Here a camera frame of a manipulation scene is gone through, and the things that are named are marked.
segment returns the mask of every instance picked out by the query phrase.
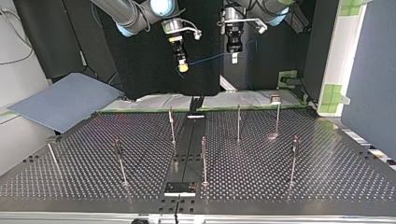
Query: green tape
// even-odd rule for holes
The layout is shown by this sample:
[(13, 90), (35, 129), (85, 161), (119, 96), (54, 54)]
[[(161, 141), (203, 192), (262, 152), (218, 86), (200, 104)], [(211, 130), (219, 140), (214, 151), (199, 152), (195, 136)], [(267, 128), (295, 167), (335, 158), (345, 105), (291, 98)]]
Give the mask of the green tape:
[(339, 16), (358, 16), (363, 0), (342, 0)]
[(0, 114), (0, 118), (1, 118), (1, 117), (5, 117), (5, 116), (10, 116), (10, 115), (18, 115), (18, 114), (15, 113), (15, 112), (13, 112), (13, 111), (8, 110), (8, 111), (6, 111), (6, 112), (4, 112), (4, 113), (1, 113), (1, 114)]
[(286, 6), (290, 6), (291, 4), (293, 4), (295, 1), (294, 0), (277, 0), (280, 4), (286, 5)]
[(279, 76), (277, 78), (277, 86), (279, 88), (289, 88), (289, 89), (294, 89), (295, 88), (294, 85), (288, 86), (286, 83), (281, 82), (280, 80), (282, 80), (282, 77), (297, 77), (297, 71), (296, 70), (279, 72)]
[(320, 113), (336, 113), (337, 107), (341, 103), (342, 85), (326, 84), (324, 86), (323, 96), (321, 99)]

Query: white wall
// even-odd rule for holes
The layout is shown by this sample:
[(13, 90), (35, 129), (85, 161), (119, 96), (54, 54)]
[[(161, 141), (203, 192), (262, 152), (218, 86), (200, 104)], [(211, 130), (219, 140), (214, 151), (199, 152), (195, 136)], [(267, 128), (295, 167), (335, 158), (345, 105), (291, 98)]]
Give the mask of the white wall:
[[(12, 0), (0, 0), (0, 7), (16, 11)], [(24, 36), (21, 24), (11, 22)], [(18, 39), (0, 16), (0, 63), (15, 61), (30, 49)], [(53, 131), (7, 111), (17, 103), (48, 87), (47, 80), (34, 54), (25, 61), (0, 65), (0, 175), (45, 145)]]
[[(323, 98), (324, 86), (326, 84), (342, 85), (341, 94), (347, 95), (347, 87), (352, 73), (352, 66), (358, 48), (361, 27), (364, 21), (366, 5), (361, 7), (361, 12), (357, 16), (337, 17), (332, 43), (329, 51), (329, 58), (323, 78), (322, 88), (319, 96), (319, 109)], [(341, 117), (344, 105), (337, 107), (334, 114), (320, 113), (323, 117)]]
[[(16, 11), (12, 0), (0, 0), (0, 7)], [(24, 36), (21, 23), (16, 19), (11, 19), (11, 22)], [(30, 49), (18, 39), (2, 17), (0, 32), (0, 63), (15, 61), (29, 54)], [(17, 103), (47, 87), (44, 72), (34, 54), (23, 62), (0, 65), (0, 107)]]

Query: metal clamp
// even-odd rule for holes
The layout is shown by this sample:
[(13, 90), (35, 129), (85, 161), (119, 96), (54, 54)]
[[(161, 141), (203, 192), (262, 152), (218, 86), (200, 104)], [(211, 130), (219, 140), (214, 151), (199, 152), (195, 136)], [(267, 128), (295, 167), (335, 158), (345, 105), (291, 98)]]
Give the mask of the metal clamp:
[[(184, 26), (182, 22), (190, 24), (190, 26)], [(175, 33), (183, 33), (185, 31), (192, 31), (194, 34), (194, 39), (200, 40), (202, 36), (202, 31), (198, 30), (196, 25), (191, 21), (183, 20), (181, 18), (173, 18), (168, 21), (163, 21), (163, 31), (166, 35), (171, 35)]]
[[(217, 26), (220, 27), (224, 27), (225, 24), (227, 23), (234, 23), (234, 22), (250, 22), (250, 21), (254, 21), (256, 22), (256, 29), (257, 32), (259, 32), (259, 34), (264, 34), (264, 32), (268, 29), (268, 26), (259, 18), (254, 18), (254, 19), (236, 19), (236, 20), (224, 20), (221, 19), (221, 21), (218, 21)], [(221, 34), (224, 35), (225, 34), (225, 29), (221, 29)]]

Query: metal rod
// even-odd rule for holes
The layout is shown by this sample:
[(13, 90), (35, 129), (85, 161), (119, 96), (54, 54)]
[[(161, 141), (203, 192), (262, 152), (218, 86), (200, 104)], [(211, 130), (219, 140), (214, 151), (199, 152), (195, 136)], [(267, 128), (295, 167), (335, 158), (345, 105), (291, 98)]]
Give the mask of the metal rod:
[(120, 143), (119, 138), (115, 139), (114, 149), (115, 149), (115, 153), (116, 153), (116, 159), (120, 163), (120, 168), (121, 168), (122, 178), (123, 178), (123, 185), (128, 186), (129, 183), (128, 183), (128, 180), (126, 179), (125, 167), (122, 162), (122, 151), (121, 151), (121, 143)]
[(172, 143), (176, 143), (176, 138), (175, 138), (175, 126), (174, 126), (174, 120), (173, 120), (173, 111), (172, 107), (169, 109), (169, 122), (171, 123), (171, 129), (172, 129)]
[(294, 185), (294, 172), (295, 172), (296, 160), (300, 150), (300, 140), (298, 135), (294, 135), (291, 149), (293, 151), (293, 165), (291, 166), (290, 186), (292, 187)]
[(123, 167), (122, 160), (120, 160), (120, 167), (121, 167), (121, 170), (122, 170), (122, 176), (123, 176), (123, 179), (124, 179), (124, 184), (128, 185), (128, 181), (126, 180), (126, 174), (125, 174), (125, 170), (124, 170), (124, 167)]
[(291, 176), (290, 176), (290, 185), (293, 186), (294, 185), (294, 169), (295, 169), (295, 165), (296, 165), (296, 157), (293, 156), (293, 165), (291, 166)]
[(237, 142), (241, 141), (241, 106), (238, 105), (238, 139)]
[(206, 138), (202, 137), (202, 159), (204, 161), (204, 186), (208, 186), (209, 183), (207, 182), (207, 177), (206, 177)]
[(276, 111), (276, 127), (275, 127), (276, 135), (279, 127), (279, 116), (280, 116), (280, 104), (277, 105), (277, 111)]
[(49, 147), (50, 155), (52, 156), (53, 161), (55, 161), (55, 163), (58, 164), (58, 160), (56, 160), (55, 153), (53, 152), (52, 149), (52, 145), (50, 143), (47, 143), (47, 146)]

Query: gray panel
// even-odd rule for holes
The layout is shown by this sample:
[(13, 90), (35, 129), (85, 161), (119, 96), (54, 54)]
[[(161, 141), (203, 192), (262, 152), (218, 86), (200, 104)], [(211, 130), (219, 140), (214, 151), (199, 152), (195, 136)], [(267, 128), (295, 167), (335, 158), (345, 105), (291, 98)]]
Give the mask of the gray panel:
[[(185, 114), (174, 118), (177, 136), (184, 136)], [(189, 147), (186, 139), (177, 140), (178, 152), (184, 148), (196, 156), (196, 140), (206, 129), (209, 186), (198, 182), (195, 198), (173, 203), (163, 198), (165, 183), (177, 170), (167, 113), (112, 114), (92, 119), (56, 147), (61, 175), (45, 150), (2, 176), (0, 211), (157, 214), (162, 208), (172, 214), (183, 208), (183, 214), (396, 217), (394, 171), (315, 111), (282, 110), (273, 140), (275, 111), (242, 111), (239, 145), (236, 121), (236, 111), (209, 112), (206, 125), (193, 120), (187, 125), (193, 128)], [(290, 187), (295, 134), (301, 155)], [(120, 184), (113, 158), (115, 137), (125, 148), (128, 189)], [(186, 162), (184, 180), (199, 178), (200, 162)]]
[(60, 133), (122, 94), (93, 78), (73, 73), (8, 109)]
[(304, 84), (311, 97), (318, 99), (329, 57), (339, 0), (317, 0), (306, 56)]
[(367, 5), (346, 96), (342, 122), (375, 147), (396, 158), (396, 1)]

